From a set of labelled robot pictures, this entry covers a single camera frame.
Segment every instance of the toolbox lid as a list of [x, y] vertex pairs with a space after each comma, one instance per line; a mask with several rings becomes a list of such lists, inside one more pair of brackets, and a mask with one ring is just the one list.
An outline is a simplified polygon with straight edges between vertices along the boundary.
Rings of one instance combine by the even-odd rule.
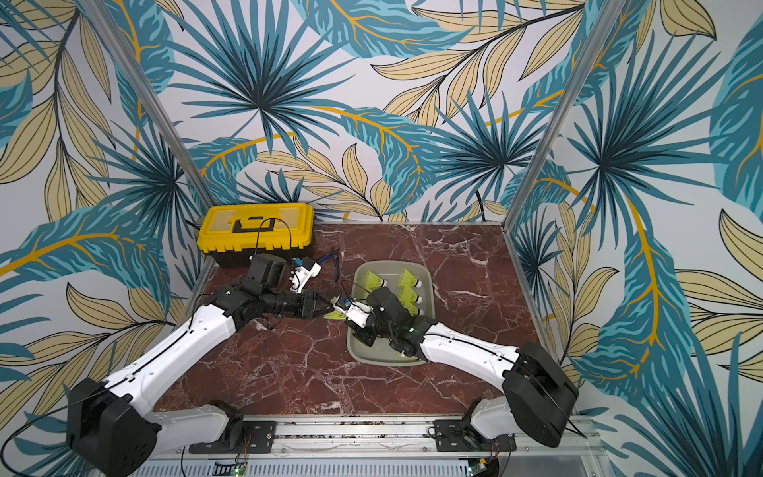
[[313, 208], [300, 202], [217, 205], [204, 219], [198, 246], [205, 253], [305, 248], [312, 240], [313, 217]]

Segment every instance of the blue palm leaf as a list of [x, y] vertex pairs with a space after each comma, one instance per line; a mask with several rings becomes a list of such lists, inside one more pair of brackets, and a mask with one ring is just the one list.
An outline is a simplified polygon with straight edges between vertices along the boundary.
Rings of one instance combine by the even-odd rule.
[[129, 174], [128, 179], [102, 178], [92, 176], [98, 182], [125, 185], [124, 189], [110, 194], [101, 203], [114, 204], [116, 208], [136, 206], [136, 212], [152, 234], [163, 237], [169, 232], [169, 247], [175, 255], [175, 238], [185, 248], [185, 237], [191, 234], [191, 226], [199, 215], [196, 204], [182, 187], [184, 175], [175, 156], [167, 147], [164, 138], [153, 126], [152, 121], [138, 124], [139, 137], [134, 139], [121, 128], [131, 144], [112, 137], [124, 153], [96, 142], [111, 160], [104, 160], [110, 166]]
[[541, 310], [543, 316], [551, 310], [551, 298], [543, 279], [544, 272], [541, 266], [561, 253], [560, 251], [549, 252], [559, 229], [555, 227], [554, 221], [544, 225], [545, 218], [545, 211], [540, 215], [540, 219], [538, 214], [534, 214], [530, 222], [518, 225], [511, 234], [525, 278], [530, 284], [535, 303], [543, 308]]
[[[333, 117], [321, 112], [320, 107], [343, 107], [341, 103], [319, 99], [324, 93], [343, 81], [332, 84], [317, 84], [317, 81], [346, 63], [314, 70], [341, 48], [341, 44], [318, 50], [325, 38], [311, 44], [301, 55], [295, 53], [307, 30], [302, 24], [287, 38], [288, 2], [281, 3], [276, 20], [272, 0], [266, 2], [265, 29], [260, 37], [259, 11], [257, 2], [250, 3], [250, 25], [246, 24], [239, 0], [230, 0], [233, 22], [213, 3], [219, 30], [192, 2], [185, 0], [188, 8], [204, 26], [204, 32], [196, 30], [182, 18], [175, 17], [198, 46], [209, 56], [203, 56], [195, 47], [187, 47], [177, 42], [167, 44], [178, 53], [187, 56], [198, 68], [173, 63], [172, 67], [202, 81], [205, 85], [174, 84], [172, 87], [203, 92], [216, 96], [214, 101], [190, 101], [184, 104], [210, 108], [197, 114], [195, 118], [214, 118], [228, 114], [250, 113], [252, 118], [259, 115], [265, 131], [268, 150], [272, 151], [276, 134], [287, 137], [294, 133], [307, 149], [305, 136], [312, 136], [326, 144], [318, 130], [334, 132], [325, 121]], [[284, 144], [297, 156], [291, 141]]]
[[[649, 396], [637, 406], [651, 429], [629, 416], [615, 419], [628, 424], [673, 464], [683, 477], [724, 475], [752, 477], [763, 471], [763, 405], [758, 409], [752, 431], [742, 439], [744, 416], [739, 410], [739, 341], [734, 339], [727, 388], [727, 405], [720, 398], [719, 386], [699, 340], [688, 330], [697, 354], [696, 364], [687, 367], [688, 385], [674, 382], [665, 392]], [[689, 352], [682, 359], [691, 362]], [[666, 475], [677, 475], [659, 456], [639, 444], [628, 442], [623, 449], [646, 459]]]
[[[619, 239], [620, 220], [625, 223], [628, 235], [632, 235], [631, 206], [628, 203], [645, 211], [639, 194], [686, 204], [653, 186], [650, 181], [654, 179], [713, 187], [654, 168], [654, 166], [723, 161], [712, 154], [686, 150], [709, 143], [717, 137], [675, 140], [672, 136], [713, 113], [713, 109], [710, 109], [678, 120], [680, 115], [718, 83], [726, 70], [725, 66], [721, 67], [714, 74], [703, 79], [716, 57], [713, 56], [700, 64], [711, 44], [700, 48], [690, 58], [687, 54], [692, 43], [692, 40], [686, 42], [666, 61], [668, 51], [671, 49], [671, 42], [668, 42], [650, 65], [654, 49], [654, 35], [652, 35], [649, 48], [638, 71], [636, 71], [636, 48], [635, 46], [632, 48], [622, 85], [619, 85], [617, 81], [618, 74], [615, 69], [610, 69], [609, 106], [605, 107], [604, 95], [600, 89], [594, 92], [595, 109], [593, 111], [586, 104], [581, 106], [588, 120], [585, 125], [587, 127], [576, 123], [579, 140], [570, 138], [569, 141], [595, 165], [594, 173], [572, 203], [574, 205], [582, 198], [588, 198], [584, 206], [585, 212], [578, 220], [578, 226], [582, 224], [587, 212], [592, 210], [592, 206], [596, 206], [594, 219], [588, 225], [586, 233], [596, 223], [599, 223], [603, 230], [607, 226], [607, 215], [609, 215], [615, 244]], [[696, 68], [695, 73], [691, 73], [697, 64], [700, 64], [700, 67]], [[647, 228], [651, 228], [648, 215], [645, 213], [642, 218]], [[605, 236], [606, 234], [601, 234], [600, 246]]]
[[[508, 119], [497, 124], [493, 107], [488, 102], [490, 125], [487, 126], [471, 94], [468, 96], [468, 114], [460, 106], [456, 107], [462, 112], [468, 129], [461, 128], [439, 109], [438, 114], [455, 133], [432, 129], [435, 133], [432, 141], [440, 144], [442, 150], [432, 169], [439, 181], [446, 181], [435, 198], [456, 189], [450, 196], [451, 203], [467, 191], [466, 201], [471, 201], [477, 192], [486, 198], [492, 194], [492, 200], [497, 201], [507, 168], [526, 167], [530, 161], [545, 128], [545, 124], [539, 124], [542, 116], [535, 114], [526, 121], [529, 115], [523, 112], [511, 125]], [[506, 99], [502, 117], [509, 117]]]

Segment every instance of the gray plastic tray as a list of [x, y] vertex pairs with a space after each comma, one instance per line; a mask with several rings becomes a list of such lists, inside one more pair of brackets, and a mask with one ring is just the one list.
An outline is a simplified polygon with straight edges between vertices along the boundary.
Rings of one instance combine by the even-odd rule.
[[[399, 262], [397, 260], [377, 260], [375, 262], [363, 263], [355, 271], [354, 282], [363, 284], [365, 273], [369, 270], [374, 272], [380, 278], [387, 280], [388, 287], [396, 295], [400, 294], [398, 280], [403, 270], [408, 269], [416, 278], [421, 280], [421, 287], [414, 288], [416, 293], [422, 298], [423, 302], [417, 305], [421, 309], [421, 314], [434, 318], [434, 288], [432, 287], [432, 276], [429, 270], [423, 265], [412, 262]], [[353, 285], [353, 297], [365, 296], [364, 291], [358, 285]], [[368, 347], [358, 341], [353, 336], [353, 331], [347, 328], [347, 350], [356, 361], [366, 364], [375, 364], [377, 366], [415, 366], [424, 364], [416, 358], [403, 356], [389, 346], [387, 338], [376, 338], [374, 346]]]

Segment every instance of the red marble tabletop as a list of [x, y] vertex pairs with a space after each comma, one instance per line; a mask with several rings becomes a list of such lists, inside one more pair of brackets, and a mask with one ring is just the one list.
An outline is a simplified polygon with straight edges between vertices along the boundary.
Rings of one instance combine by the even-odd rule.
[[[432, 274], [435, 315], [481, 340], [521, 345], [538, 340], [497, 225], [316, 224], [314, 256], [336, 247], [342, 277], [371, 260], [424, 264]], [[207, 292], [245, 273], [216, 269]], [[333, 264], [308, 288], [340, 293]], [[271, 331], [250, 323], [210, 351], [156, 405], [158, 411], [220, 399], [245, 414], [462, 413], [476, 398], [494, 398], [488, 383], [450, 366], [356, 362], [346, 325], [285, 318]]]

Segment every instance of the yellow toolbox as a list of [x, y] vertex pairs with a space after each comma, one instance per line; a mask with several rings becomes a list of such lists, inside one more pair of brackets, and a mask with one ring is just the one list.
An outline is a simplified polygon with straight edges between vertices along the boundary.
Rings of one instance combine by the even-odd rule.
[[224, 268], [249, 266], [255, 250], [310, 256], [313, 219], [313, 208], [302, 203], [218, 205], [204, 219], [198, 246]]

